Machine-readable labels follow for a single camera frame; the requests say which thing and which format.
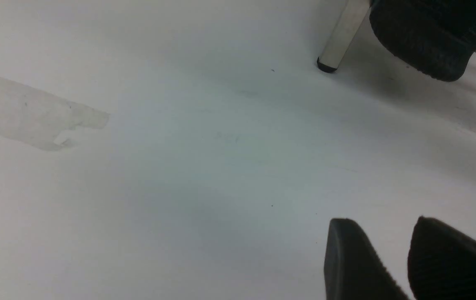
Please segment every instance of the black plastic part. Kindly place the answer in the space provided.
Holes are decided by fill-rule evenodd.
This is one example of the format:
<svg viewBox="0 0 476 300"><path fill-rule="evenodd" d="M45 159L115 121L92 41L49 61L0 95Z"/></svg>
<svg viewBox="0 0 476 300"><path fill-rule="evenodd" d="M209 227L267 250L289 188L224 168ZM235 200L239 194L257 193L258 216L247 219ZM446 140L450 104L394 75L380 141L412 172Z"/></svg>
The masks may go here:
<svg viewBox="0 0 476 300"><path fill-rule="evenodd" d="M333 68L333 67L329 67L327 65L324 65L323 63L320 62L320 58L318 57L318 60L316 61L316 63L318 64L318 69L326 72L326 73L334 73L338 68Z"/></svg>
<svg viewBox="0 0 476 300"><path fill-rule="evenodd" d="M476 241L439 220L419 218L408 278L418 300L476 300Z"/></svg>
<svg viewBox="0 0 476 300"><path fill-rule="evenodd" d="M323 270L327 300L408 300L353 220L331 220Z"/></svg>

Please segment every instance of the black rubber foot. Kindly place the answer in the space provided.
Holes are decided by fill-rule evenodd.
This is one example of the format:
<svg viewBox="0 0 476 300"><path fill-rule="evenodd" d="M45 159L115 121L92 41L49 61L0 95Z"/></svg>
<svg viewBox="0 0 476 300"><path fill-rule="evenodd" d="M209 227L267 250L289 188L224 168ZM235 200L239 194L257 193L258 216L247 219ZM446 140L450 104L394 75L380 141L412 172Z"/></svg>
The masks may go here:
<svg viewBox="0 0 476 300"><path fill-rule="evenodd" d="M318 69L326 72L326 73L334 73L338 68L333 68L333 67L329 67L327 65L324 65L323 63L320 62L320 58L318 57L318 60L316 61L316 63L318 64Z"/></svg>

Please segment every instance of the white tape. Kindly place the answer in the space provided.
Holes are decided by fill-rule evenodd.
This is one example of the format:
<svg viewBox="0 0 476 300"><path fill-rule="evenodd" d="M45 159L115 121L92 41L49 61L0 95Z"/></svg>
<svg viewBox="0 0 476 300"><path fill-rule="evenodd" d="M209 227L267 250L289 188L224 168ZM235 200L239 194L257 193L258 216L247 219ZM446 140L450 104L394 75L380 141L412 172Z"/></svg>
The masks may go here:
<svg viewBox="0 0 476 300"><path fill-rule="evenodd" d="M56 151L72 145L68 140L54 143L62 131L77 126L102 129L109 116L89 106L0 78L0 135L5 138Z"/></svg>

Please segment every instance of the white floor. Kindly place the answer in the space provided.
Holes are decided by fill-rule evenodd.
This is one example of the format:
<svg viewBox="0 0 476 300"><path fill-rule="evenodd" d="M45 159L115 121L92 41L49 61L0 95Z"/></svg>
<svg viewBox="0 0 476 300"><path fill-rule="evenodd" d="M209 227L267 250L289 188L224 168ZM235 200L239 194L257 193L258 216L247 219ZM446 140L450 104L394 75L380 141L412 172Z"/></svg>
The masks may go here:
<svg viewBox="0 0 476 300"><path fill-rule="evenodd" d="M0 0L0 77L110 113L48 152L0 136L0 300L324 299L350 217L410 294L420 215L476 238L476 56L456 83L337 0Z"/></svg>

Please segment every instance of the chair leg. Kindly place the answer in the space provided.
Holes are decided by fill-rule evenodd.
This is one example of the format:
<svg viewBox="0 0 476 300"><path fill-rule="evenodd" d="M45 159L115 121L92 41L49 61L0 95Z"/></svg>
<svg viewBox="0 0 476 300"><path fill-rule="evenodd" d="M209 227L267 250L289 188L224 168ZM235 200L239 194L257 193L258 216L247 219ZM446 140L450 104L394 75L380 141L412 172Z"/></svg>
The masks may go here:
<svg viewBox="0 0 476 300"><path fill-rule="evenodd" d="M333 32L331 32L329 40L327 40L323 53L317 61L318 68L327 73L333 73L337 70L343 55L345 55L370 8L370 0L344 1L346 2L345 7Z"/></svg>

